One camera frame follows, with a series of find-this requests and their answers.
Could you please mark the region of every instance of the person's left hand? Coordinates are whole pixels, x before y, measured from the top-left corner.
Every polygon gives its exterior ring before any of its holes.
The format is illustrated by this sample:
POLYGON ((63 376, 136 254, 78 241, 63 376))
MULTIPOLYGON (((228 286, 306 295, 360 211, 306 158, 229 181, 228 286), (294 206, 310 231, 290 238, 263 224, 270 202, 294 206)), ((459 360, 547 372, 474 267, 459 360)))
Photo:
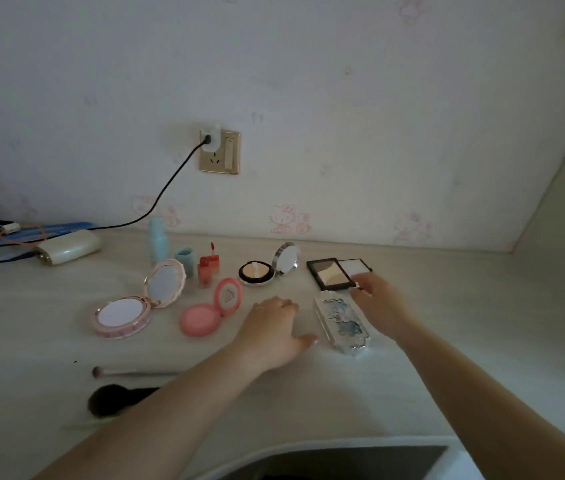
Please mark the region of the person's left hand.
POLYGON ((231 345, 257 373, 281 367, 318 341, 316 335, 291 336, 297 312, 297 303, 277 296, 255 303, 231 345))

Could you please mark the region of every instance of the power socket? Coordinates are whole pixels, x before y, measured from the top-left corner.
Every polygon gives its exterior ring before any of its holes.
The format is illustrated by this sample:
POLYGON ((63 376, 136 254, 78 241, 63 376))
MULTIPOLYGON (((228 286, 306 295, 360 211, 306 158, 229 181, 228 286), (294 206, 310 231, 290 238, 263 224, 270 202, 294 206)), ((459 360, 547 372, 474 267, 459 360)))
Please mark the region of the power socket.
MULTIPOLYGON (((199 131, 200 142, 205 135, 199 131)), ((238 175, 240 171, 240 133, 221 130, 221 147, 214 153, 200 149, 198 168, 201 171, 238 175)))

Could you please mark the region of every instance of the person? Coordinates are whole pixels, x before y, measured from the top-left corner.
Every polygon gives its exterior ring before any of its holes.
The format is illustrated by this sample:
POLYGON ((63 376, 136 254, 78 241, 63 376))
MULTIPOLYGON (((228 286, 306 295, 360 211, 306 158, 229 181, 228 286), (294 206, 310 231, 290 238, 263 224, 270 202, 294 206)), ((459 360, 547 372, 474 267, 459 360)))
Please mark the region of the person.
MULTIPOLYGON (((420 323, 399 291, 374 273, 351 294, 367 320, 395 340, 487 479, 565 479, 565 434, 420 323)), ((260 374, 309 349, 292 337, 298 305, 256 303, 235 339, 79 443, 36 480, 173 480, 214 421, 260 374)))

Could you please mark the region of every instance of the white switch button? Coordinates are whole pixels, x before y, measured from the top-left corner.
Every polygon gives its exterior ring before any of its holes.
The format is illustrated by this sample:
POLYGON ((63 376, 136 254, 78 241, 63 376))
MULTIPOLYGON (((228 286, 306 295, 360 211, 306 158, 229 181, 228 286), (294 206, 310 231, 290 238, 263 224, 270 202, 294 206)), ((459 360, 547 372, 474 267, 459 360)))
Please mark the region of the white switch button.
POLYGON ((231 170, 234 167, 234 139, 225 138, 225 169, 231 170))

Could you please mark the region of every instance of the forearm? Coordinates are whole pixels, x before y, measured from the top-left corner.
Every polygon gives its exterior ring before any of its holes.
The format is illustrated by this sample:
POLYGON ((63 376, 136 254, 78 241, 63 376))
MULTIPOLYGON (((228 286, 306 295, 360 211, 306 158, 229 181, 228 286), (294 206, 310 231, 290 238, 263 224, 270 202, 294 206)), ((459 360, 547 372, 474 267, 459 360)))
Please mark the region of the forearm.
POLYGON ((565 435, 417 321, 396 341, 489 480, 565 478, 565 435))
POLYGON ((173 480, 258 371, 227 346, 78 444, 36 480, 173 480))

